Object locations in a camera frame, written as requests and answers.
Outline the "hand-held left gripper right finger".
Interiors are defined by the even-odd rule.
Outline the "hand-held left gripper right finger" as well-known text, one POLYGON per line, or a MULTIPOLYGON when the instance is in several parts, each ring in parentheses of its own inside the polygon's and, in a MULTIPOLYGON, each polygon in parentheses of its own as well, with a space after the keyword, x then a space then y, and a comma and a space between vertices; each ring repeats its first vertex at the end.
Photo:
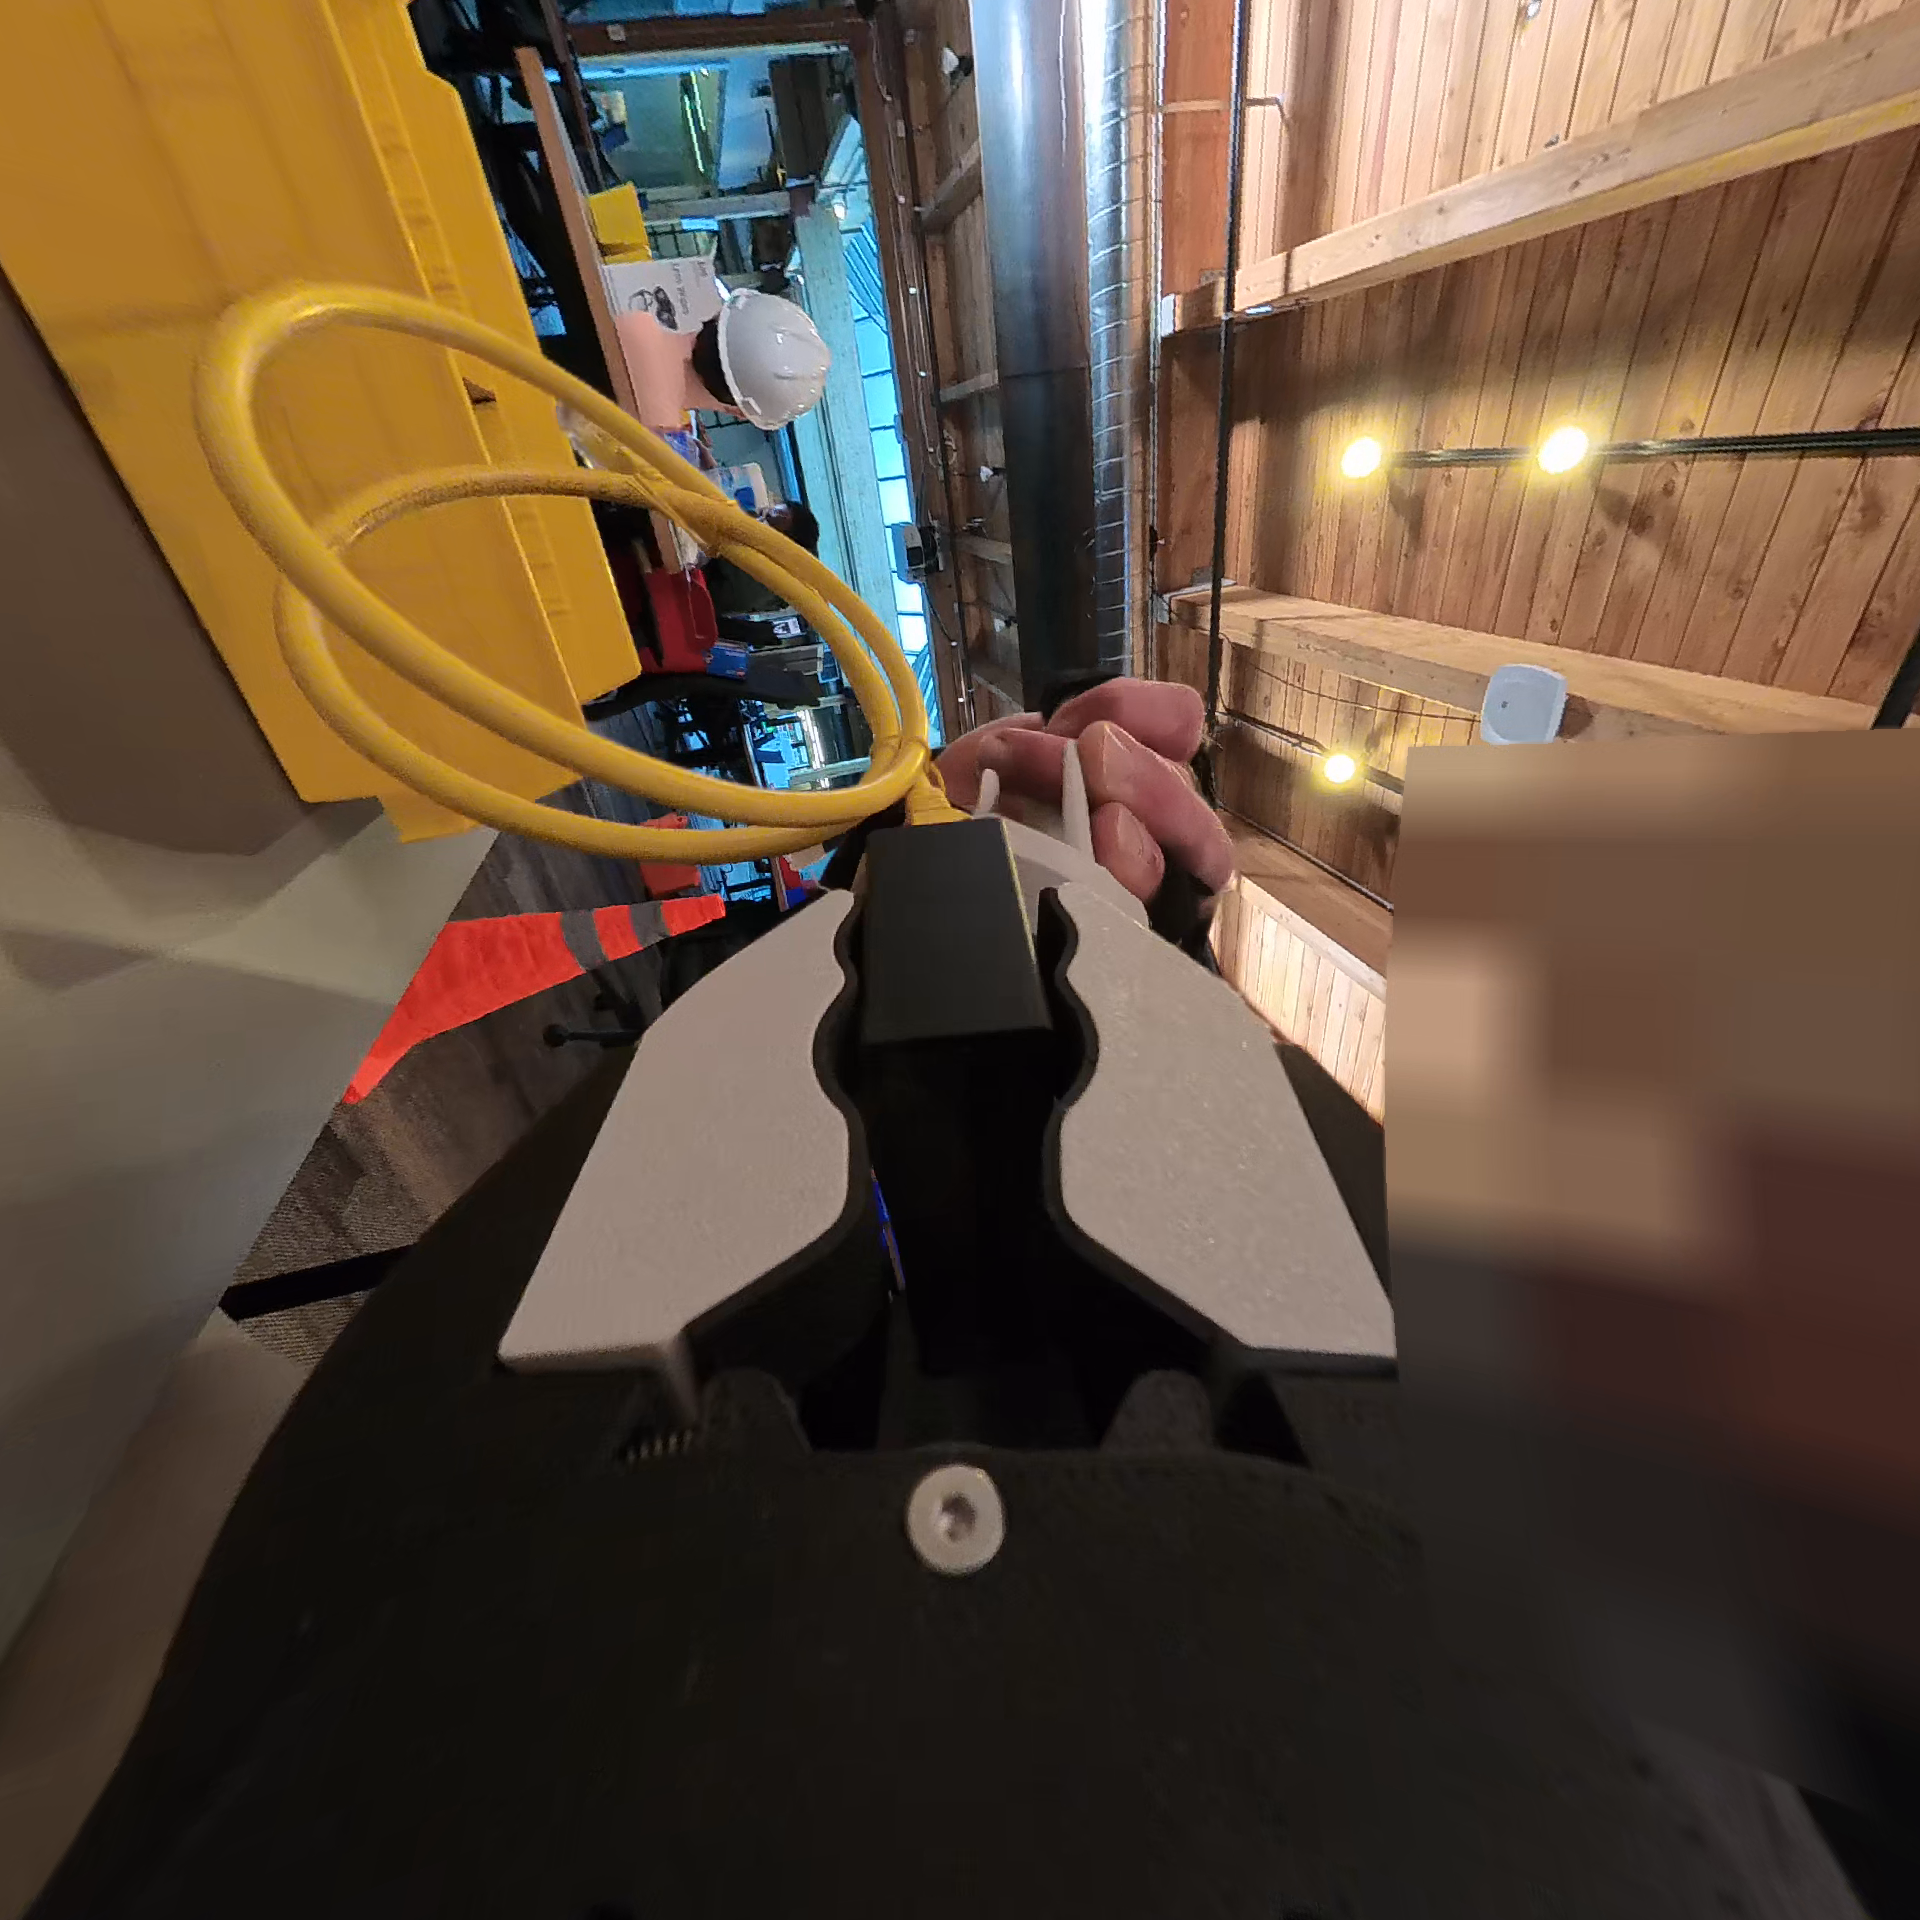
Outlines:
POLYGON ((1067 1246, 1223 1392, 1393 1378, 1393 1303, 1268 1025, 1086 880, 1040 921, 1081 1049, 1043 1149, 1067 1246))

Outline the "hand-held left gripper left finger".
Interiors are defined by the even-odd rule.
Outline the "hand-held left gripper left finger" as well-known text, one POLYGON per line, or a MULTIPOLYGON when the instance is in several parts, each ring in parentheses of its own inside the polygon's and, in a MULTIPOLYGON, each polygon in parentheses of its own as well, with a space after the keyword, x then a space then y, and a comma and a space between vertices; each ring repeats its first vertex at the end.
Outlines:
POLYGON ((638 1376, 687 1423, 708 1380, 794 1399, 884 1303, 874 1172, 836 1086, 858 898, 832 892, 691 985, 638 1042, 498 1338, 519 1376, 638 1376))

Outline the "black network switch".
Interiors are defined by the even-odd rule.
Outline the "black network switch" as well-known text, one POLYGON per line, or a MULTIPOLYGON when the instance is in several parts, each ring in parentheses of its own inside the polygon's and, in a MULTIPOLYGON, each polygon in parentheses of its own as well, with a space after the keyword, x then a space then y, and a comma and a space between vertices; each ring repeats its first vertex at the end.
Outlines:
POLYGON ((998 820, 879 831, 856 928, 856 1109, 919 1366, 1014 1358, 1033 1316, 1055 1025, 998 820))

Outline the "yellow plastic bin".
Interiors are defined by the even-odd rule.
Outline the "yellow plastic bin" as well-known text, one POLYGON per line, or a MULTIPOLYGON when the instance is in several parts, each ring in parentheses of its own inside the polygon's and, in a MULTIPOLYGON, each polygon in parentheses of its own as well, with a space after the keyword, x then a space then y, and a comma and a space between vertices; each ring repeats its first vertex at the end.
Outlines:
MULTIPOLYGON (((278 569, 216 486, 193 409, 217 320, 291 281, 426 296, 544 356, 463 97, 428 71, 406 5, 2 14, 4 272, 160 552, 302 800, 379 800, 406 840, 463 831, 298 689, 273 623, 278 569)), ((257 418, 314 528, 407 473, 576 465, 547 392, 371 326, 291 342, 259 381, 257 418)), ((583 497, 410 512, 347 561, 439 644, 568 720, 638 670, 583 497)), ((432 753, 526 800, 571 780, 490 742, 335 631, 328 647, 432 753)))

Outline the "person's right hand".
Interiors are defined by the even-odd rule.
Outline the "person's right hand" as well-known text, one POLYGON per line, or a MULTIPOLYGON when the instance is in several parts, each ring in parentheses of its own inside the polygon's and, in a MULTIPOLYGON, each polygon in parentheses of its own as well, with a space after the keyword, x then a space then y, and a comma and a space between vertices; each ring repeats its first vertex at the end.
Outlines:
POLYGON ((1201 898, 1235 877, 1233 838, 1193 775, 1206 701, 1184 684, 1106 679, 1052 716, 1022 710, 956 737, 939 757, 951 804, 974 808, 986 777, 998 813, 1033 830, 1063 825, 1066 759, 1080 759, 1092 860, 1150 904, 1166 876, 1201 898))

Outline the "orange reflective vest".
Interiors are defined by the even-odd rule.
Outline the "orange reflective vest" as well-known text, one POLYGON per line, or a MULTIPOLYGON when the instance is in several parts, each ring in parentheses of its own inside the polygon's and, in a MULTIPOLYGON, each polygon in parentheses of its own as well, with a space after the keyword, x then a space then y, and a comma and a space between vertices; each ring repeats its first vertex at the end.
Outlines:
POLYGON ((449 921, 378 1031, 344 1104, 366 1100, 419 1045, 719 924, 719 896, 449 921))

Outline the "red bag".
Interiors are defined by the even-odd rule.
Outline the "red bag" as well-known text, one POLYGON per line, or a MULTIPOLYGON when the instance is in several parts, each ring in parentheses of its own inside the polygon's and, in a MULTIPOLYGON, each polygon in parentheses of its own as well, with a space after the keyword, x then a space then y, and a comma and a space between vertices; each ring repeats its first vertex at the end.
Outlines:
POLYGON ((641 575, 650 670, 671 676, 707 676, 719 641, 719 612, 700 566, 654 566, 641 575))

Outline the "white hard hat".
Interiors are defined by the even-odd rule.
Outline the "white hard hat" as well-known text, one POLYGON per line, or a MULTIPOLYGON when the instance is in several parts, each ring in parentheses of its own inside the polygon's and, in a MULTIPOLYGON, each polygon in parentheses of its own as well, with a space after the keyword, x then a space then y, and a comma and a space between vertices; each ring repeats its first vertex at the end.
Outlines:
POLYGON ((826 396, 832 349, 807 310, 782 294, 732 293, 713 320, 722 401, 776 433, 826 396))

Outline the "white product box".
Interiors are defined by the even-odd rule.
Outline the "white product box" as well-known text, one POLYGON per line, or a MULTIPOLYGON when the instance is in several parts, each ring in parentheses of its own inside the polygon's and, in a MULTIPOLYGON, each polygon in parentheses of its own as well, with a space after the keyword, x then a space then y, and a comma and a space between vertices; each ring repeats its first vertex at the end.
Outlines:
POLYGON ((708 254, 611 258, 601 278, 618 322, 648 317, 674 333, 697 333, 729 300, 708 254))

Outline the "black lighting track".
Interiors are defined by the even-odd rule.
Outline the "black lighting track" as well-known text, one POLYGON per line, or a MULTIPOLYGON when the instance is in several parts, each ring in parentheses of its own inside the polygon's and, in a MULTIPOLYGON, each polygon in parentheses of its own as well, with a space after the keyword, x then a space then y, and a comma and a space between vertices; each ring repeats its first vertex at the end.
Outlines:
MULTIPOLYGON (((1593 439, 1593 463, 1657 463, 1700 460, 1910 460, 1919 454, 1915 425, 1816 428, 1727 436, 1593 439)), ((1395 468, 1512 465, 1534 468, 1536 444, 1395 448, 1395 468)))

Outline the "metal ventilation duct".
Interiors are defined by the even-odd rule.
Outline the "metal ventilation duct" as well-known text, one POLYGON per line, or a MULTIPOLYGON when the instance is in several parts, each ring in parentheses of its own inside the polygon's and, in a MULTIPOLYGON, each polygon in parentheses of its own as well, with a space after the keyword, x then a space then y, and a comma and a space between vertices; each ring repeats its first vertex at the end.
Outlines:
POLYGON ((974 1, 1024 701, 1145 662, 1162 5, 974 1))

